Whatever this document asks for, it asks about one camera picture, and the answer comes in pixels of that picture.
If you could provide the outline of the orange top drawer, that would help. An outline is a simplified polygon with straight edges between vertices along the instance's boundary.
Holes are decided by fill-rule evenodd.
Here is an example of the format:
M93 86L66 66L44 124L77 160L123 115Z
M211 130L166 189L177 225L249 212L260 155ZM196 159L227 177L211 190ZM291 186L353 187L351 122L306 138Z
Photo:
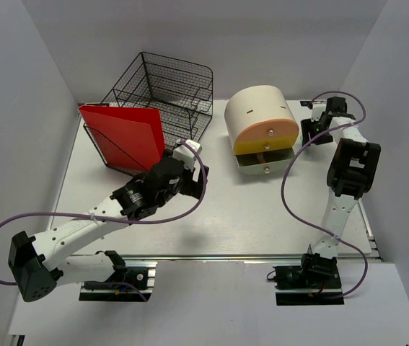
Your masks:
M237 137L236 141L251 141L261 139L271 139L282 141L283 146L292 147L299 135L299 126L294 120L265 120L255 123L244 129Z

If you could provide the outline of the pale green bottom drawer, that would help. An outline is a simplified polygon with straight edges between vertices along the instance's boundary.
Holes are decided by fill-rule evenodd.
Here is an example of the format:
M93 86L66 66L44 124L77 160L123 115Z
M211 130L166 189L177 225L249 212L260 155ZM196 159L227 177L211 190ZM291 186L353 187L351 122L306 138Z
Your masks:
M259 152L264 154L265 163L260 164L256 155L236 155L237 167L244 174L270 174L284 171L294 158L293 148L283 150Z

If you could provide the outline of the red A4 file folder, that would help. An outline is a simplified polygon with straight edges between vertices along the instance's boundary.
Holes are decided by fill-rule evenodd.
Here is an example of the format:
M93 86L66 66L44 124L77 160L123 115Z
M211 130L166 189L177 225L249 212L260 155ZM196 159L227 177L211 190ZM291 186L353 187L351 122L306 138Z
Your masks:
M166 149L158 109L82 105L79 113L107 167L147 172Z

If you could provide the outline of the yellow drawer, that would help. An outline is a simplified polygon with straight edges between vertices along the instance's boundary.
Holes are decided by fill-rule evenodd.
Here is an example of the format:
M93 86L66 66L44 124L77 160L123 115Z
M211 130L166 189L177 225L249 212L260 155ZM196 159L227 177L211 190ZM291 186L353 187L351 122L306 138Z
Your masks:
M293 141L282 138L275 138L271 141L268 139L236 141L233 145L233 153L235 155L256 154L265 151L283 150L291 148L293 145Z

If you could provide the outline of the orange pink highlighter pen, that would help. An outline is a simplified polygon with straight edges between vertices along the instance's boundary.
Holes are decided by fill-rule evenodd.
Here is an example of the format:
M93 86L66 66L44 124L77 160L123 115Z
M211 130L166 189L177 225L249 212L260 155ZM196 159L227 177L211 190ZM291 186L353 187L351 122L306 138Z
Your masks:
M263 153L257 153L256 157L257 157L260 164L265 163L265 158L264 158Z

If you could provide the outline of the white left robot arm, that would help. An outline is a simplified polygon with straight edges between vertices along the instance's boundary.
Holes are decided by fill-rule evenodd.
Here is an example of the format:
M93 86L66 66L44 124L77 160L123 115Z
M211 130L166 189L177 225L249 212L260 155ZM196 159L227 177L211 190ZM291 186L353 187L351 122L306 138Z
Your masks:
M132 282L125 281L128 269L117 252L98 251L80 258L73 254L111 232L145 221L178 194L202 200L208 167L201 166L201 175L194 180L198 161L193 149L179 146L87 213L50 231L14 235L8 265L23 301L37 301L71 283L130 286Z

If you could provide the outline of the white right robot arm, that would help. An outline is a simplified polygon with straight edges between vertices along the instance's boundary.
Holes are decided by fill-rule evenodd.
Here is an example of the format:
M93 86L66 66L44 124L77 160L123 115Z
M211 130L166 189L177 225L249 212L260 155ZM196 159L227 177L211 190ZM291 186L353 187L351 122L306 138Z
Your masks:
M335 154L327 171L329 188L327 206L320 226L328 233L310 246L302 256L300 281L313 288L325 283L337 272L339 240L351 211L370 191L377 170L381 146L365 139L353 124L343 97L325 101L302 102L312 111L311 118L301 121L302 143L321 145L336 142Z

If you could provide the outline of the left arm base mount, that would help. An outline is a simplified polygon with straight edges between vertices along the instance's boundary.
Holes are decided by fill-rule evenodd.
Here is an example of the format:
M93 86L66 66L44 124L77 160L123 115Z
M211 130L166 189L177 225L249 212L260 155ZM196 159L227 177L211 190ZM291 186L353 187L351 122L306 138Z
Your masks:
M152 294L157 262L126 261L127 269L112 275L106 283L83 283L79 301L146 303Z

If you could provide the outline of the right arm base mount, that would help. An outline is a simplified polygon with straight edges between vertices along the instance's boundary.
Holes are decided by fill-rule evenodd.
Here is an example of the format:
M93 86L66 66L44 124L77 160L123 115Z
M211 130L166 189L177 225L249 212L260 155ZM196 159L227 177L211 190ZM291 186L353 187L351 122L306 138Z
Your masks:
M301 276L299 265L276 266L266 275L266 280L275 284L277 306L344 304L342 282L337 269L328 278L307 279Z

